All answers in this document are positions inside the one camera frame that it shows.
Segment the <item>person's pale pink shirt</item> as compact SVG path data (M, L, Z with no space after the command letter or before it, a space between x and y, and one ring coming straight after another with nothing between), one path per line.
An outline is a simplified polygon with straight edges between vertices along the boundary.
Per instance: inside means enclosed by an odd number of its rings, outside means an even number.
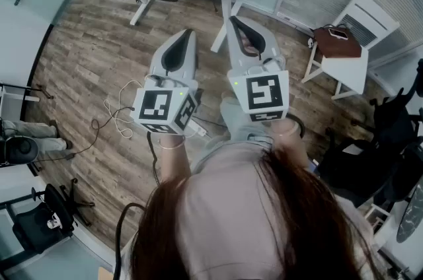
M285 152L226 144L183 185L174 280L384 280L372 231Z

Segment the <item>brown leather bag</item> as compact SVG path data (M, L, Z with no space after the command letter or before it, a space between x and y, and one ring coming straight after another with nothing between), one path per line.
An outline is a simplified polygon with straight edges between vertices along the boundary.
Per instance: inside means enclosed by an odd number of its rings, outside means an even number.
M335 28L348 35L347 40L332 37L328 29ZM317 47L326 58L360 58L362 47L356 40L350 29L345 24L333 26L331 24L313 30L313 38Z

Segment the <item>rolling whiteboard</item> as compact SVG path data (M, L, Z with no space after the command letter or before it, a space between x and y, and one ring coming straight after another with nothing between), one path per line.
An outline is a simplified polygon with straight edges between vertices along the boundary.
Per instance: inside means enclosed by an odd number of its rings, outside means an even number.
M20 120L22 109L26 107L28 102L36 103L40 101L38 95L31 95L32 92L42 94L48 100L54 99L54 96L42 85L35 87L18 86L0 81L0 118L3 120Z

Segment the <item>person's right forearm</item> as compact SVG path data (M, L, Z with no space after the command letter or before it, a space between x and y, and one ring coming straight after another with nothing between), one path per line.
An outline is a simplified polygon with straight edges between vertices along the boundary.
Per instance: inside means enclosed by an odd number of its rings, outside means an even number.
M305 143L300 136L299 124L284 118L270 123L274 148L285 152L293 163L313 172L315 165L308 158Z

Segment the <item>dark round table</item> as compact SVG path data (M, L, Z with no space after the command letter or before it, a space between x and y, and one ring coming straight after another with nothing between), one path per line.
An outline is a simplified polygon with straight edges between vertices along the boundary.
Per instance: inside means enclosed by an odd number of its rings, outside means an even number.
M423 220L423 177L417 183L410 201L405 209L399 229L397 242L405 242L412 236L418 225Z

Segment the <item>white air conditioner cabinet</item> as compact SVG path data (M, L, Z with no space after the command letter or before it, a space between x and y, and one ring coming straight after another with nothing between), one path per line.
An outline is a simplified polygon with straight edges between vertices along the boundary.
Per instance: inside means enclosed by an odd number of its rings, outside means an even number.
M368 50L400 26L373 0L351 0L332 24L348 28L359 44Z

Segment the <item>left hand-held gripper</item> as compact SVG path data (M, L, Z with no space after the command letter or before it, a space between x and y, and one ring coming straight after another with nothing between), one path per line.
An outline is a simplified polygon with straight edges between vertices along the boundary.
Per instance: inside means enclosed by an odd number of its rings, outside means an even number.
M184 134L198 107L196 50L193 29L181 30L156 50L130 112L134 123L153 133Z

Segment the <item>white-edged smartphone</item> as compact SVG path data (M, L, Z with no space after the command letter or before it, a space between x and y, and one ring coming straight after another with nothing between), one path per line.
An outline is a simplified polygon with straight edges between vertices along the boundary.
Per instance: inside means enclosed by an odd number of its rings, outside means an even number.
M329 28L328 32L332 37L335 37L337 39L340 39L340 40L347 40L348 39L347 33L343 32L341 30L337 30L335 28Z

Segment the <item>person's grey trousers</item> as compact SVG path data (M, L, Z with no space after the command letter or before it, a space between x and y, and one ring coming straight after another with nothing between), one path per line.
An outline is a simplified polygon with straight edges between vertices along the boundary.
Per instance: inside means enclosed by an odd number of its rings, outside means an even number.
M220 112L232 142L252 141L263 147L272 146L270 132L261 123L251 121L233 92L226 90L221 97Z

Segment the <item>black office chair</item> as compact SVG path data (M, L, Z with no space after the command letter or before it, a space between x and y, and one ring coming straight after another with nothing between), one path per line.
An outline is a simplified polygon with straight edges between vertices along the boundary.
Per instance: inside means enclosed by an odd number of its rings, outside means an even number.
M31 198L40 198L41 202L33 209L19 213L13 219L13 232L25 250L42 254L54 244L73 235L75 217L87 227L91 223L80 212L81 208L95 206L93 202L75 201L75 184L78 179L71 180L70 190L61 185L56 189L47 184L42 192L32 190ZM49 229L47 222L56 213L61 220L62 228Z
M317 174L340 197L359 207L373 199L406 199L423 177L423 136L402 143L373 144L346 139L330 147L317 167Z
M423 59L418 62L416 78L410 90L403 94L403 88L392 98L384 98L381 104L375 99L370 104L375 107L373 120L374 140L381 146L402 151L410 145L423 145L423 135L419 126L423 125L423 107L417 114L409 114L407 104L416 94L423 98Z

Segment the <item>person's left forearm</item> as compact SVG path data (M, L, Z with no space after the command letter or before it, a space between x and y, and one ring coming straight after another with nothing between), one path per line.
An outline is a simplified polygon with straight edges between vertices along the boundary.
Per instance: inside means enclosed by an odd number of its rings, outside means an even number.
M162 134L159 136L159 144L162 148L161 180L173 182L176 189L191 177L185 140L183 135Z

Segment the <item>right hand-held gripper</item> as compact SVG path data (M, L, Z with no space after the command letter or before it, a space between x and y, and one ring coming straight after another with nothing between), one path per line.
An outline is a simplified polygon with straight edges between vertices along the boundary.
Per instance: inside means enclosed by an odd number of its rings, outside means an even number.
M246 17L230 17L227 27L232 66L227 78L243 112L252 122L284 119L288 114L288 70L284 58L276 57L276 37Z

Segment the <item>white desk legs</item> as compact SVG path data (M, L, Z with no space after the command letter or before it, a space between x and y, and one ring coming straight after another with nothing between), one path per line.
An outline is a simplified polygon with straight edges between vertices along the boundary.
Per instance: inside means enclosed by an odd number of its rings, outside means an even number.
M141 2L141 4L130 21L130 24L132 26L136 25L137 21L141 18L141 15L143 14L143 12L153 2L153 0L139 0L139 1ZM211 46L212 52L214 53L219 52L219 49L222 46L223 41L225 40L227 35L226 23L231 16L236 15L239 12L239 9L241 8L242 4L243 3L241 0L236 0L234 3L232 0L221 0L221 12L223 16L223 24Z

